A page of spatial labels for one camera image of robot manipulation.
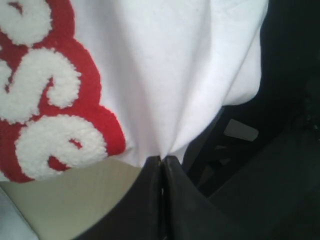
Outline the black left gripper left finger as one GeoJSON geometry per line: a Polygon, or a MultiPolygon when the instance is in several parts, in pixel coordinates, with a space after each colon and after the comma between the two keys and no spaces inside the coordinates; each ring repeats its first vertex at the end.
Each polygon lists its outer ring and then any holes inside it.
{"type": "Polygon", "coordinates": [[[162,161],[147,158],[124,197],[78,240],[159,240],[162,221],[162,161]]]}

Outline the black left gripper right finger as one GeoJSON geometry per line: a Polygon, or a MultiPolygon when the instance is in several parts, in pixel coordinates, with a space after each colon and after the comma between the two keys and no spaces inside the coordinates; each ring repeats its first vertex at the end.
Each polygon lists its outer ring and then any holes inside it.
{"type": "Polygon", "coordinates": [[[162,162],[163,216],[168,240],[249,240],[250,233],[201,194],[175,156],[162,162]]]}

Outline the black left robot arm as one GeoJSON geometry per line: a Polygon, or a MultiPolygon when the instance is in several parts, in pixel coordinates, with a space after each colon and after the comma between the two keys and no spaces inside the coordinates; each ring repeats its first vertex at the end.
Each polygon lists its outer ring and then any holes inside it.
{"type": "Polygon", "coordinates": [[[189,169],[169,155],[147,158],[120,202],[81,240],[261,240],[268,214],[298,194],[293,172],[320,144],[320,3],[273,0],[262,25],[262,87],[224,107],[189,169]]]}

